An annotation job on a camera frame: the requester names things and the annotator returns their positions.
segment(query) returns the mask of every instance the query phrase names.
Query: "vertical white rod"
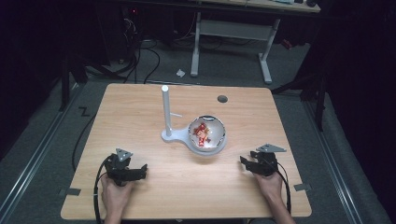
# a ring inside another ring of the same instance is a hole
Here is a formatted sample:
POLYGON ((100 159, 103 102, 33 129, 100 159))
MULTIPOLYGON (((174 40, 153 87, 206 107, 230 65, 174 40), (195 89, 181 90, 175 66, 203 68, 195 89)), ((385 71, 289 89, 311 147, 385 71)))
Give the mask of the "vertical white rod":
POLYGON ((166 85, 163 85, 163 113, 165 114, 165 130, 166 136, 172 135, 172 127, 171 127, 171 109, 169 105, 169 88, 166 85))

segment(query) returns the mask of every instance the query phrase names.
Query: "white bowl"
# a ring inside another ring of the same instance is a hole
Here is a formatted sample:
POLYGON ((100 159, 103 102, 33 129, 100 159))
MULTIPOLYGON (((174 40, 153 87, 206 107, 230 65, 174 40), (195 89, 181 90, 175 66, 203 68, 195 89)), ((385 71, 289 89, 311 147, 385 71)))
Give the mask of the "white bowl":
POLYGON ((195 149, 203 152, 212 152, 223 147, 225 128, 222 122, 209 115, 195 119, 189 126, 189 135, 195 149))

